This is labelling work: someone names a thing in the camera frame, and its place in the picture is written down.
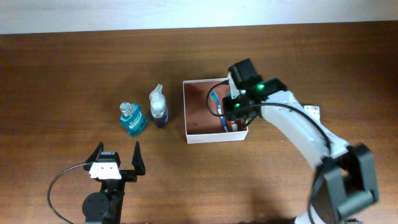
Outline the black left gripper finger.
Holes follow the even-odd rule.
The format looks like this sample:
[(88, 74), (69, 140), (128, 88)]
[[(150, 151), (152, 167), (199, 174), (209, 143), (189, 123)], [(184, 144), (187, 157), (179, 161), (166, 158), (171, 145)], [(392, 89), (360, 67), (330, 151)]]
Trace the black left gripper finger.
[(89, 156), (89, 158), (87, 158), (87, 160), (85, 161), (86, 163), (91, 163), (91, 162), (95, 162), (98, 160), (98, 157), (100, 156), (100, 154), (103, 152), (104, 149), (104, 144), (102, 142), (99, 142), (99, 144), (97, 145), (96, 149), (93, 151), (93, 153)]
[(141, 149), (139, 141), (136, 142), (134, 146), (134, 152), (132, 157), (132, 165), (134, 167), (135, 175), (145, 175), (146, 174), (146, 167), (144, 165), (144, 161), (141, 155)]

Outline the Colgate toothpaste tube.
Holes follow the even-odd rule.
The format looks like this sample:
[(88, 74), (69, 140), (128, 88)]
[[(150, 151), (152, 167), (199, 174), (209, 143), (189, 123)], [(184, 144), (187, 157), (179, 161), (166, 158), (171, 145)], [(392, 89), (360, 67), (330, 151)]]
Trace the Colgate toothpaste tube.
[[(227, 97), (227, 98), (231, 98), (231, 94), (228, 93), (228, 94), (226, 95), (226, 97)], [(238, 131), (238, 124), (237, 124), (235, 121), (231, 120), (231, 121), (229, 121), (229, 123), (230, 123), (232, 132)]]

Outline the blue and white toothbrush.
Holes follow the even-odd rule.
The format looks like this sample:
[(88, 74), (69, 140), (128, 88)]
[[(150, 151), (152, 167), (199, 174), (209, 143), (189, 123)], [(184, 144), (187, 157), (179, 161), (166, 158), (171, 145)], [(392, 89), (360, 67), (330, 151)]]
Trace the blue and white toothbrush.
[[(219, 115), (223, 114), (222, 109), (221, 109), (221, 102), (220, 99), (218, 98), (218, 95), (215, 91), (212, 91), (210, 93), (210, 98), (217, 104), (217, 112)], [(226, 121), (225, 118), (223, 116), (220, 117), (221, 123), (223, 125), (223, 129), (225, 130), (225, 132), (228, 132), (228, 128), (226, 125)]]

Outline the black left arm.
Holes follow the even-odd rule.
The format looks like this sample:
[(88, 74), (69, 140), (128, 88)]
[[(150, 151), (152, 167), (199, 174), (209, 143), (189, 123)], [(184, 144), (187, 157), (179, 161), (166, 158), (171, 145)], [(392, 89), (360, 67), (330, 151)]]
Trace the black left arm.
[(125, 185), (136, 182), (139, 176), (146, 174), (141, 155), (140, 144), (136, 142), (132, 156), (132, 169), (120, 169), (120, 156), (117, 152), (104, 151), (100, 142), (86, 160), (84, 170), (92, 179), (101, 184), (98, 192), (89, 194), (83, 202), (82, 212), (85, 223), (114, 224), (121, 222)]

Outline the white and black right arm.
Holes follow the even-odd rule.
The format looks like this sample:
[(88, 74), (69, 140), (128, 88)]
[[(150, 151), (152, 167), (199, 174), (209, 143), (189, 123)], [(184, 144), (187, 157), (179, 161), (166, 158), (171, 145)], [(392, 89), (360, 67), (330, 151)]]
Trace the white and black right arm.
[(314, 170), (307, 210), (295, 223), (356, 223), (353, 215), (379, 200), (374, 155), (352, 146), (312, 117), (277, 78), (265, 80), (250, 59), (228, 69), (224, 116), (247, 126), (261, 117), (279, 129)]

